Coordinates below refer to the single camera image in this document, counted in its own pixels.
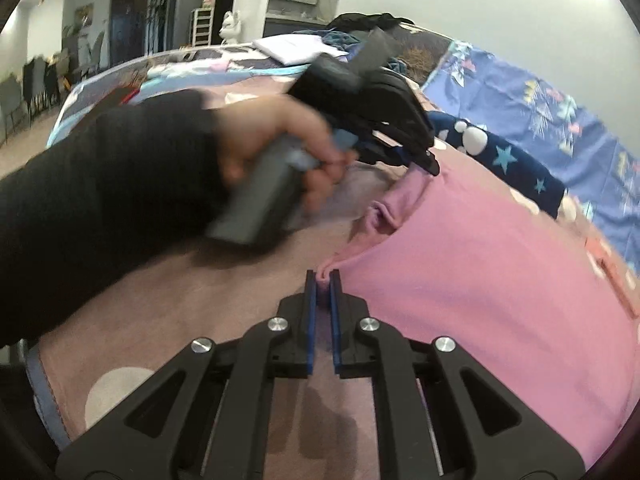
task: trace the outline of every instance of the silver screw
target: silver screw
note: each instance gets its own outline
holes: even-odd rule
[[[380,328],[380,322],[375,317],[364,317],[360,320],[360,329],[364,332],[375,332]]]
[[[267,322],[267,327],[272,332],[282,332],[289,328],[289,321],[284,319],[283,317],[272,317]]]
[[[191,350],[196,354],[206,354],[213,348],[213,341],[206,337],[199,337],[191,341]]]
[[[436,339],[436,348],[441,352],[451,352],[456,348],[456,342],[450,337],[439,337]]]

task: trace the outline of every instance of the dark door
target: dark door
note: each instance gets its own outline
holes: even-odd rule
[[[146,0],[111,0],[109,54],[111,66],[144,55]]]

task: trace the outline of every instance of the pink fabric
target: pink fabric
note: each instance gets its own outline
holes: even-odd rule
[[[505,193],[410,170],[321,267],[413,339],[453,336],[588,466],[625,420],[636,330],[584,249]]]

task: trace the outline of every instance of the black device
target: black device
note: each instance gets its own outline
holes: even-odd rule
[[[412,162],[437,175],[440,168],[428,152],[433,129],[422,106],[401,75],[381,68],[396,49],[395,40],[377,30],[348,63],[321,54],[288,93],[323,114],[337,132],[338,147],[355,147],[361,161],[392,166]],[[400,146],[387,144],[375,132]],[[297,139],[282,135],[274,140],[227,209],[209,226],[207,236],[269,249],[282,238],[283,225],[302,195],[302,175],[313,163]]]
[[[578,452],[452,338],[404,338],[329,297],[335,372],[371,378],[381,480],[578,480]],[[242,338],[198,338],[66,447],[60,480],[260,480],[274,378],[313,371],[315,274]]]

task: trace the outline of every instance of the blue fabric trim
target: blue fabric trim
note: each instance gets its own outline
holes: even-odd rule
[[[56,399],[54,399],[47,375],[42,368],[40,362],[40,348],[38,345],[29,350],[27,354],[26,371],[31,388],[33,389],[33,398],[36,402],[36,410],[40,415],[42,423],[49,433],[53,442],[58,449],[65,449],[71,444],[71,439],[66,433],[65,425],[60,417]]]

